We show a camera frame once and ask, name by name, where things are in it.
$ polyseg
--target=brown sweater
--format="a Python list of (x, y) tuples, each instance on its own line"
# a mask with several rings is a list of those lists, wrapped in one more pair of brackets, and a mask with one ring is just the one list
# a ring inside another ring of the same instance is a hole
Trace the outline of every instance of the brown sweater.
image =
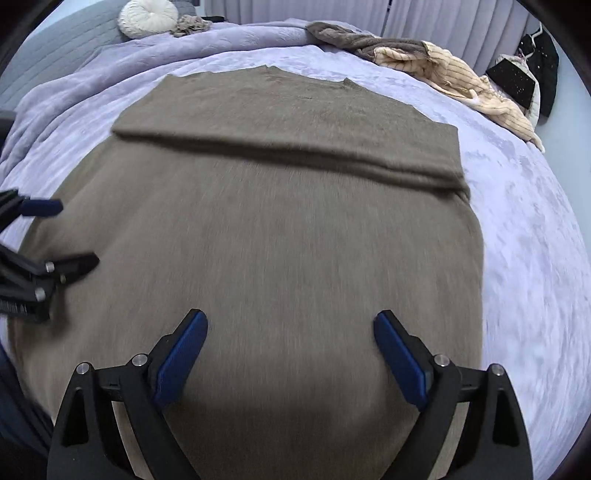
[(101, 259), (51, 323), (11, 323), (31, 394), (55, 418), (76, 364), (123, 364), (196, 307), (209, 334), (166, 417), (204, 480), (379, 478), (417, 412), (374, 316), (479, 366), (483, 245), (455, 127), (350, 80), (258, 67), (166, 77), (113, 133), (21, 249)]

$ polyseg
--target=metal screw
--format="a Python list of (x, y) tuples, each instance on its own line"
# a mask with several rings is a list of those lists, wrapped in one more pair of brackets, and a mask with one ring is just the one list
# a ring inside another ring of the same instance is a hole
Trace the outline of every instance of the metal screw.
[(90, 370), (90, 364), (87, 364), (86, 362), (76, 367), (76, 373), (80, 375), (84, 375), (88, 370)]
[(145, 365), (148, 361), (148, 355), (144, 355), (143, 353), (138, 353), (135, 357), (131, 359), (131, 363), (133, 363), (136, 367), (141, 367)]
[(41, 287), (36, 288), (35, 289), (35, 298), (37, 299), (37, 301), (43, 301), (47, 298), (47, 296), (45, 295), (45, 290), (43, 290)]
[(501, 375), (505, 375), (505, 369), (502, 365), (499, 364), (492, 364), (491, 365), (491, 372), (493, 372), (497, 377)]
[(447, 355), (443, 355), (442, 353), (438, 353), (433, 357), (433, 359), (440, 367), (446, 367), (449, 365), (449, 357)]

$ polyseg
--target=pillow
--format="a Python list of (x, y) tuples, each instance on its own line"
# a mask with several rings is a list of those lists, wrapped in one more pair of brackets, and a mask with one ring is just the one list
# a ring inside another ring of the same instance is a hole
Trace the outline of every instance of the pillow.
[(119, 29), (129, 38), (144, 38), (172, 30), (178, 11), (168, 0), (130, 0), (119, 14)]

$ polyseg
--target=blue rubber pad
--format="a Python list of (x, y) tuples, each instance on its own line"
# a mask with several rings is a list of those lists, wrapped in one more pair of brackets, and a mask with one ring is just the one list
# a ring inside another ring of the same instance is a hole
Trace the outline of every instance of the blue rubber pad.
[(383, 313), (374, 320), (374, 337), (404, 399), (423, 411), (428, 400), (425, 373)]
[(64, 206), (61, 200), (24, 200), (20, 206), (20, 214), (23, 217), (55, 217)]
[(158, 370), (154, 402), (160, 409), (180, 399), (206, 336), (207, 317), (197, 312)]

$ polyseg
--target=pile of clothes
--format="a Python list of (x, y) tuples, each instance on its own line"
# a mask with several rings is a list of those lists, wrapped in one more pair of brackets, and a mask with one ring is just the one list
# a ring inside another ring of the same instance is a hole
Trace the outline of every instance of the pile of clothes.
[(184, 37), (197, 32), (206, 32), (211, 26), (212, 23), (209, 20), (204, 20), (199, 15), (182, 15), (170, 33), (173, 37)]
[[(520, 105), (503, 91), (502, 85), (499, 88), (489, 80), (488, 76), (478, 76), (462, 59), (428, 41), (381, 38), (372, 34), (355, 33), (339, 25), (325, 22), (313, 22), (307, 26), (307, 29), (325, 43), (349, 51), (377, 65), (414, 76), (438, 92), (486, 115), (522, 140), (533, 142), (542, 153), (544, 152), (542, 142), (534, 132), (541, 108), (540, 85), (534, 74), (529, 71), (525, 60), (519, 57), (501, 56), (498, 63), (508, 61), (515, 64), (518, 68), (517, 74), (514, 68), (511, 66), (507, 68), (506, 64), (502, 64), (495, 70), (498, 70), (496, 77), (501, 79), (500, 83), (503, 83), (503, 78), (513, 82), (512, 90), (518, 92), (516, 96), (520, 97)], [(530, 89), (515, 85), (515, 78), (517, 76), (519, 81), (520, 75), (523, 75), (525, 82), (532, 82), (532, 85), (526, 85), (531, 87)]]

